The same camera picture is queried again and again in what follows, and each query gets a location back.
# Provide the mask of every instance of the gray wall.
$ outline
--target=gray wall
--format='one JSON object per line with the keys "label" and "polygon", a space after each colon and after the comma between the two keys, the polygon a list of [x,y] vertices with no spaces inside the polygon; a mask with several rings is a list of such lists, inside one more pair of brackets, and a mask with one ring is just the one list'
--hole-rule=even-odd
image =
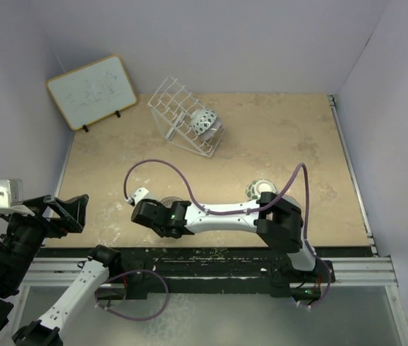
{"label": "gray wall", "polygon": [[55,191],[71,139],[45,90],[61,73],[30,3],[0,1],[0,178],[21,177],[27,198]]}
{"label": "gray wall", "polygon": [[118,53],[137,92],[335,93],[389,0],[32,0],[63,66]]}
{"label": "gray wall", "polygon": [[378,250],[393,258],[408,316],[408,1],[386,9],[338,102]]}

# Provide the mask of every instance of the table surface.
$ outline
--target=table surface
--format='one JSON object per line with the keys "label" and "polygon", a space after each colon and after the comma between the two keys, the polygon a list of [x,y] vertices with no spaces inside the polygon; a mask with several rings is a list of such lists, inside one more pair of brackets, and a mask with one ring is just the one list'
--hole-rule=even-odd
{"label": "table surface", "polygon": [[[334,116],[325,94],[200,94],[199,100],[221,117],[226,132],[211,159],[167,143],[147,106],[138,103],[75,133],[59,198],[88,194],[83,234],[49,239],[47,247],[264,247],[254,234],[212,231],[181,239],[159,238],[130,221],[123,198],[127,170],[144,159],[163,159],[179,167],[200,203],[240,203],[254,179],[280,189],[296,165],[309,169],[309,239],[314,246],[368,246],[358,197],[348,171]],[[128,191],[146,187],[155,197],[189,200],[182,180],[157,163],[139,166]],[[304,210],[303,177],[289,189]]]}

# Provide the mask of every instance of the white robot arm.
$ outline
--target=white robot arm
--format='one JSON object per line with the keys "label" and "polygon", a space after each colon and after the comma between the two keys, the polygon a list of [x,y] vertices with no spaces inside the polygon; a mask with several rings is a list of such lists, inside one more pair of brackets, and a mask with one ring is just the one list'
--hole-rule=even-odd
{"label": "white robot arm", "polygon": [[[263,192],[259,200],[237,204],[203,205],[206,210],[253,210],[266,205],[276,197]],[[128,203],[135,206],[132,222],[153,229],[159,236],[180,238],[205,231],[246,231],[259,235],[273,250],[286,253],[296,270],[311,272],[316,258],[305,244],[303,221],[298,203],[284,196],[279,203],[265,212],[213,215],[189,201],[177,201],[170,208],[159,203],[145,188],[138,188]]]}

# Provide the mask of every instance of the drawing on whiteboard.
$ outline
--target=drawing on whiteboard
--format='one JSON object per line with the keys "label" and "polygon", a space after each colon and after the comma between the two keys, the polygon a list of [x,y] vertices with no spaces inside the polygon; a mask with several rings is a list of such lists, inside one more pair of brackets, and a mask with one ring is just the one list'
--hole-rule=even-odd
{"label": "drawing on whiteboard", "polygon": [[136,103],[117,56],[51,79],[47,85],[74,130]]}

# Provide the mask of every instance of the dish rack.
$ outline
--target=dish rack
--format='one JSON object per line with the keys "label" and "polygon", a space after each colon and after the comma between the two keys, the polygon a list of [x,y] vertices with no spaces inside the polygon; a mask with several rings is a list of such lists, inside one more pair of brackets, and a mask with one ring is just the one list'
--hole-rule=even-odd
{"label": "dish rack", "polygon": [[168,76],[149,100],[148,106],[159,132],[166,141],[193,153],[212,157],[225,133],[225,128],[222,125],[207,141],[199,139],[190,125],[190,116],[205,106],[176,78]]}

